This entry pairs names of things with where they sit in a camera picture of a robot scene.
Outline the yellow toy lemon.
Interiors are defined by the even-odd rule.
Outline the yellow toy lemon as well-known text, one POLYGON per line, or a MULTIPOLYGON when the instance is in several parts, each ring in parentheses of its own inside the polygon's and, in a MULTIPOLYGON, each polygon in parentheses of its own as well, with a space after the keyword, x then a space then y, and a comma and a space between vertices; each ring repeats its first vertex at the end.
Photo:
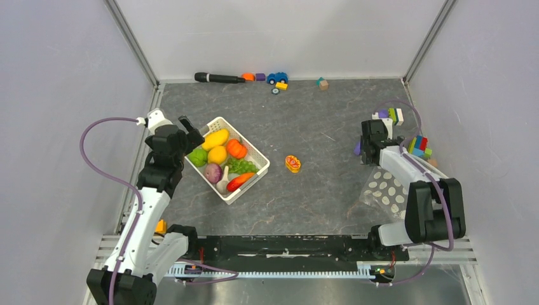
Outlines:
POLYGON ((215 146, 207 154, 208 163, 221 165, 228 158, 228 152, 225 146, 215 146))

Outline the purple toy onion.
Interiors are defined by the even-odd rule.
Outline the purple toy onion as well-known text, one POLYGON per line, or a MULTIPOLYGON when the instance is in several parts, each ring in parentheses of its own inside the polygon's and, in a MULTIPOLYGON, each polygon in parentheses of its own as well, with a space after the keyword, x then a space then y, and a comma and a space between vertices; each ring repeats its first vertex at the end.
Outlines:
POLYGON ((222 179, 223 170, 221 166, 216 163, 208 163, 204 169, 203 176, 211 184, 216 184, 222 179))

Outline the orange toy pumpkin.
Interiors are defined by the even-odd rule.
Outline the orange toy pumpkin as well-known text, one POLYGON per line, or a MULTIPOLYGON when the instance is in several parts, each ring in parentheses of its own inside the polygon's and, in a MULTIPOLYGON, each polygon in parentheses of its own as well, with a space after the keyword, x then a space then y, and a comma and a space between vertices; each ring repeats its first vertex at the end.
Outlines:
POLYGON ((248 153, 247 148, 238 139, 229 140, 226 144, 226 150, 235 159, 242 159, 248 153))

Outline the clear zip top bag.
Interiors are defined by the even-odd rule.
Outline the clear zip top bag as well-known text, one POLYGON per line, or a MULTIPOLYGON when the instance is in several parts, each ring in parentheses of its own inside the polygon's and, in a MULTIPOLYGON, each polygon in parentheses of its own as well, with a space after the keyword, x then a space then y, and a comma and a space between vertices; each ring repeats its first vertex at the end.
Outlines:
POLYGON ((360 201, 385 215, 390 222, 406 217, 407 190, 390 172, 380 166, 373 168, 361 194, 360 201))

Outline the white toy garlic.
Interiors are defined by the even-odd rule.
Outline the white toy garlic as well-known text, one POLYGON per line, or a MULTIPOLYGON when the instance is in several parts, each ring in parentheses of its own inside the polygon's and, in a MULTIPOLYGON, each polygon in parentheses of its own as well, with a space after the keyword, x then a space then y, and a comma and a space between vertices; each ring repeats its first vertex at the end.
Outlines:
POLYGON ((229 173, 229 166, 225 166, 222 179, 215 185, 215 188, 217 189, 217 191, 223 196, 229 193, 227 189, 227 186, 229 183, 228 173, 229 173))

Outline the green toy grapes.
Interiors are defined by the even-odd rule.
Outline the green toy grapes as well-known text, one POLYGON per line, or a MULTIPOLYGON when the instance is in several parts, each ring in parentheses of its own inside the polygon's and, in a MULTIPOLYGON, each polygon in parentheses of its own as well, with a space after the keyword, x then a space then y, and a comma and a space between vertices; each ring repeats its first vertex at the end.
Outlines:
POLYGON ((238 175, 248 172, 257 173, 259 171, 258 167, 256 167, 256 165, 252 161, 243 158, 230 158, 228 159, 226 166, 229 166, 229 173, 235 173, 238 175))

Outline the yellow toy mango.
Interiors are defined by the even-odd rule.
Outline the yellow toy mango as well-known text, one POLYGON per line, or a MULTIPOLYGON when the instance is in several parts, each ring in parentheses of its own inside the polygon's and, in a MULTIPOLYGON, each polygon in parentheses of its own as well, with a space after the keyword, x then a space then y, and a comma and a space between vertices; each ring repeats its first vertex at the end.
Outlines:
POLYGON ((212 132, 205 136, 205 141, 201 145, 201 148, 207 152, 211 151, 217 146, 223 146, 229 139, 229 131, 227 129, 220 129, 216 132, 212 132))

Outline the multicolour brick stack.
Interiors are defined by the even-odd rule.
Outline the multicolour brick stack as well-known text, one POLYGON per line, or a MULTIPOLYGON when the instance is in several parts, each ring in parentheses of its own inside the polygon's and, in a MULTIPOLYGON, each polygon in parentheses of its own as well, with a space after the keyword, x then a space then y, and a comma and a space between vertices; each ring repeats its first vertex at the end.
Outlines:
POLYGON ((408 149, 409 154, 428 160, 432 156, 432 150, 428 147, 428 139, 421 135, 416 136, 410 142, 408 149))

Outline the black microphone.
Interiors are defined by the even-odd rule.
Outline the black microphone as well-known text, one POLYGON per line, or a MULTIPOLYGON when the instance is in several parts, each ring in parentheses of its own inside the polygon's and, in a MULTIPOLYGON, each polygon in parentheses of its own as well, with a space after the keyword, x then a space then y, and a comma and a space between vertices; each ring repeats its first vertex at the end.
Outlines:
POLYGON ((245 83, 245 78, 238 76, 225 76, 219 74, 211 74, 207 72, 196 72, 194 74, 194 80, 200 83, 225 83, 225 84, 238 84, 245 83))

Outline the small wooden cube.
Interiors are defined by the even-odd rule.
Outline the small wooden cube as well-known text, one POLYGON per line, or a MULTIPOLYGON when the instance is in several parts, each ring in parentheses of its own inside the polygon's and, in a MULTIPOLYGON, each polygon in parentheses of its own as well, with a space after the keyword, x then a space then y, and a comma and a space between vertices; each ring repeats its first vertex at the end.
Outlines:
POLYGON ((434 166, 435 168, 438 167, 438 162, 437 162, 437 160, 434 159, 434 158, 428 159, 427 162, 428 162, 430 165, 434 166))

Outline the red orange toy chili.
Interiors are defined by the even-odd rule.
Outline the red orange toy chili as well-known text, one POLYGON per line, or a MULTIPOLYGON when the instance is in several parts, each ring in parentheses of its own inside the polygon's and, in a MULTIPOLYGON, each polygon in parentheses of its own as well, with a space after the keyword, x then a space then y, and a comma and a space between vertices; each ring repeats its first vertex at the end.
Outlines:
POLYGON ((235 177, 233 180, 231 180, 227 186, 226 190, 230 193, 235 192, 238 188, 240 188, 244 183, 246 183, 249 179, 251 179, 255 175, 254 172, 248 172, 243 173, 237 177, 235 177))

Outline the teal and wood cubes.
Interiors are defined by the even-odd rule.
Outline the teal and wood cubes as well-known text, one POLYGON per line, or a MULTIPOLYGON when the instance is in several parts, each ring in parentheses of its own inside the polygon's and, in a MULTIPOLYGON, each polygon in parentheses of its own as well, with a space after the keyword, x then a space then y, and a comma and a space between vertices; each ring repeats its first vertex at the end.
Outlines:
POLYGON ((317 79, 317 86, 320 90, 325 91, 329 88, 329 83, 323 77, 317 79))

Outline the blue toy car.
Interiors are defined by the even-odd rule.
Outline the blue toy car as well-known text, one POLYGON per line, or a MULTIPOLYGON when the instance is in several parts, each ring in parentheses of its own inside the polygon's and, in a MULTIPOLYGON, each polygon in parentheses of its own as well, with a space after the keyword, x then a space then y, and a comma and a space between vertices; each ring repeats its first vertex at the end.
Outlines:
POLYGON ((266 82, 270 85, 275 85, 277 83, 288 83, 288 75, 284 72, 270 73, 266 76, 266 82))

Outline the yellow toy brick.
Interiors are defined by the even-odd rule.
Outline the yellow toy brick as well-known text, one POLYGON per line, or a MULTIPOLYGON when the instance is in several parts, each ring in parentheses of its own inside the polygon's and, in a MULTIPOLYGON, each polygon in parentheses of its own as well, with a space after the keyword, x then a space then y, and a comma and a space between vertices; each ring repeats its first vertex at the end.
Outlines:
POLYGON ((288 84, 287 83, 277 82, 275 84, 275 88, 277 88, 279 90, 287 90, 288 89, 288 84))

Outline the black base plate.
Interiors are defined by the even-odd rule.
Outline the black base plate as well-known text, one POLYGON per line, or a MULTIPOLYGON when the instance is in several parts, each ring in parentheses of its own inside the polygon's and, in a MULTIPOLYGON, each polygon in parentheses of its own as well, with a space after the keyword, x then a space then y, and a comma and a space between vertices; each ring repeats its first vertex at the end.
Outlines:
POLYGON ((231 271, 352 271, 358 262, 407 262, 409 254, 365 235, 208 235, 183 258, 231 271))

